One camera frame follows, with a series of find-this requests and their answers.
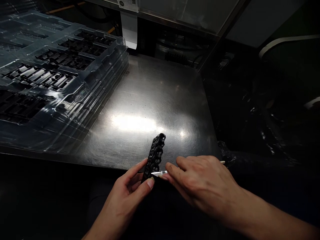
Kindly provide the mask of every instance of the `stacked plastic trays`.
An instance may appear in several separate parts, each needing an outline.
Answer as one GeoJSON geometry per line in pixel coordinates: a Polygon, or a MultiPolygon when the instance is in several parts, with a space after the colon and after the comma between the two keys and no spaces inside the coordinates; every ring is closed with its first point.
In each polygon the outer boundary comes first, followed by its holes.
{"type": "Polygon", "coordinates": [[[0,22],[0,144],[74,151],[128,67],[124,39],[35,11],[0,22]]]}

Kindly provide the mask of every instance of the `left hand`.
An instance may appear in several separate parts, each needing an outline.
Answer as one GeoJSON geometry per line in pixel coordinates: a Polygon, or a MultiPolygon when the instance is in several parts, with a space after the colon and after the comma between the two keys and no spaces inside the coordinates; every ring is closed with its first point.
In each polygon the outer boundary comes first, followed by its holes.
{"type": "Polygon", "coordinates": [[[144,159],[117,179],[96,221],[82,240],[121,237],[139,203],[153,188],[153,177],[141,184],[143,173],[138,171],[146,163],[147,159],[144,159]]]}

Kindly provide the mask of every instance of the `black parts in tray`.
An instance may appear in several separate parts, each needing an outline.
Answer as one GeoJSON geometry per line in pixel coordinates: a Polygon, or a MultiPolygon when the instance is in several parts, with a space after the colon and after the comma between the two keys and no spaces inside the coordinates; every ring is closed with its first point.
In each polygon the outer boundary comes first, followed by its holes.
{"type": "Polygon", "coordinates": [[[36,58],[47,61],[57,67],[62,65],[78,70],[85,70],[87,66],[93,62],[92,59],[86,59],[79,55],[72,54],[72,52],[61,53],[53,50],[49,50],[36,58]]]}
{"type": "Polygon", "coordinates": [[[77,36],[84,38],[84,40],[88,41],[88,42],[98,42],[98,43],[102,43],[102,44],[105,44],[108,46],[110,46],[114,42],[114,39],[100,37],[95,34],[87,33],[84,31],[80,32],[77,36]]]}
{"type": "Polygon", "coordinates": [[[92,42],[87,41],[73,41],[68,39],[66,42],[59,44],[62,47],[69,48],[70,51],[75,53],[88,53],[95,56],[100,56],[101,53],[106,50],[106,47],[102,47],[96,44],[93,44],[92,42]]]}
{"type": "Polygon", "coordinates": [[[62,90],[76,78],[76,76],[49,71],[27,64],[21,64],[14,70],[2,74],[2,76],[9,79],[15,79],[27,89],[39,87],[54,90],[56,92],[62,92],[62,90]]]}
{"type": "Polygon", "coordinates": [[[53,98],[32,97],[0,89],[0,119],[26,124],[53,98]]]}
{"type": "Polygon", "coordinates": [[[151,145],[151,150],[148,156],[148,162],[145,166],[143,177],[141,182],[144,182],[148,178],[151,177],[151,173],[159,171],[159,163],[161,162],[161,156],[163,153],[164,140],[166,139],[166,135],[160,133],[156,136],[151,145]]]}

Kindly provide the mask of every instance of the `label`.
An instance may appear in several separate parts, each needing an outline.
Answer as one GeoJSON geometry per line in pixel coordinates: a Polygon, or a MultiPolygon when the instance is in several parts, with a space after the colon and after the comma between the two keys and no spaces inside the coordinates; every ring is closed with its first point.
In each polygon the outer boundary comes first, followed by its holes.
{"type": "Polygon", "coordinates": [[[139,12],[137,1],[138,0],[118,0],[119,8],[139,12]]]}

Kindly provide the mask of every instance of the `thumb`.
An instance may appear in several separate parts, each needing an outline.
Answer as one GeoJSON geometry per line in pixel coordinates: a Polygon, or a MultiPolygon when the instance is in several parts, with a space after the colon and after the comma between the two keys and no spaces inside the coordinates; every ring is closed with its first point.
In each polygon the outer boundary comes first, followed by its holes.
{"type": "Polygon", "coordinates": [[[153,185],[154,185],[154,178],[153,177],[144,181],[137,188],[137,190],[135,190],[131,194],[132,201],[138,205],[145,198],[145,196],[147,196],[149,194],[149,192],[151,192],[153,185]]]}

